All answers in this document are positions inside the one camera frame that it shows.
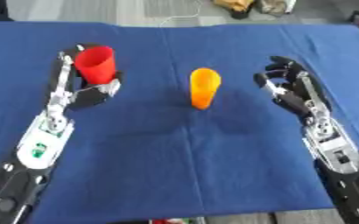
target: black mechanical part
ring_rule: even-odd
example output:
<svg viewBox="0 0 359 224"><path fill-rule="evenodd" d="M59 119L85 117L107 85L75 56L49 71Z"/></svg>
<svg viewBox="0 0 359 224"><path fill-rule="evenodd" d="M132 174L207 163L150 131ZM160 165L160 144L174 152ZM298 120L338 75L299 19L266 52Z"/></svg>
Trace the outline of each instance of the black mechanical part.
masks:
<svg viewBox="0 0 359 224"><path fill-rule="evenodd" d="M318 158L314 167L343 220L359 224L359 171L349 174L331 171Z"/></svg>
<svg viewBox="0 0 359 224"><path fill-rule="evenodd" d="M0 224L24 223L39 202L54 169L28 169L20 163L14 151L0 165Z"/></svg>

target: blue tablecloth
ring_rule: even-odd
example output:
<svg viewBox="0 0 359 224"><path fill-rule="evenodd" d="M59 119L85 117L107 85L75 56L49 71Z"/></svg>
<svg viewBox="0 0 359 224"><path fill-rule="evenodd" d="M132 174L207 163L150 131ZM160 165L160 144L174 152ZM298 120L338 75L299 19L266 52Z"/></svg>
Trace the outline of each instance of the blue tablecloth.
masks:
<svg viewBox="0 0 359 224"><path fill-rule="evenodd" d="M80 42L116 49L116 97L69 113L76 130L32 223L331 207L293 115L253 83L271 55L317 73L359 144L359 30L333 25L125 28L0 24L0 160L42 109L52 60ZM198 67L222 76L213 106L190 106Z"/></svg>

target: red cup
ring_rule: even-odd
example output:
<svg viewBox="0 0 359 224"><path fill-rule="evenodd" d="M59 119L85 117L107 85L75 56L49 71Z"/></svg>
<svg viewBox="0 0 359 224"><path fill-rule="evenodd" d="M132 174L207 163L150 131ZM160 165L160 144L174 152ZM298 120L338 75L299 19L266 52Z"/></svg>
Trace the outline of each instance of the red cup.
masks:
<svg viewBox="0 0 359 224"><path fill-rule="evenodd" d="M80 52L74 65L89 84L107 84L114 79L116 62L109 46L95 46Z"/></svg>

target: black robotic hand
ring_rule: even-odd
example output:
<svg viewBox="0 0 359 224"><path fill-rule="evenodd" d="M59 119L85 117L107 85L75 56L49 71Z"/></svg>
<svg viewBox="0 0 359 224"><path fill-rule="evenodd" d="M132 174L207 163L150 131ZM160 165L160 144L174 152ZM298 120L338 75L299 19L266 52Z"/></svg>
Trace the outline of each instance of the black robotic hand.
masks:
<svg viewBox="0 0 359 224"><path fill-rule="evenodd" d="M48 103L51 97L50 93L54 92L55 88L59 84L60 70L63 65L63 59L61 57L67 55L72 60L75 60L78 53L95 46L99 45L78 44L60 53L59 57L52 65L52 74L46 89L45 104ZM81 75L81 72L78 71L75 66L71 66L66 91L73 93L74 96L67 108L72 110L83 109L105 102L117 91L118 86L120 86L119 83L122 82L123 74L117 71L115 77L116 78L108 84L91 85L88 84L88 82Z"/></svg>
<svg viewBox="0 0 359 224"><path fill-rule="evenodd" d="M302 78L307 77L313 86L314 92L324 102L328 109L330 103L322 92L320 83L297 61L281 56L272 56L272 64L265 68L266 73L257 73L254 76L256 84L266 88L273 96L273 102L280 107L302 118L309 115L310 110L306 105L312 99L309 89ZM272 79L280 79L281 82L273 83Z"/></svg>

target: screw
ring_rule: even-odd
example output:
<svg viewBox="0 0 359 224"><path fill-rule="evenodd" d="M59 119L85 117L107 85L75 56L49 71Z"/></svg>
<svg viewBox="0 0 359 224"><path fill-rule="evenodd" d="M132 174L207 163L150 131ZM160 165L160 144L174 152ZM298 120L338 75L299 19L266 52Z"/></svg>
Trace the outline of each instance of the screw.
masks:
<svg viewBox="0 0 359 224"><path fill-rule="evenodd" d="M11 172L13 170L13 164L4 164L3 168L6 171Z"/></svg>

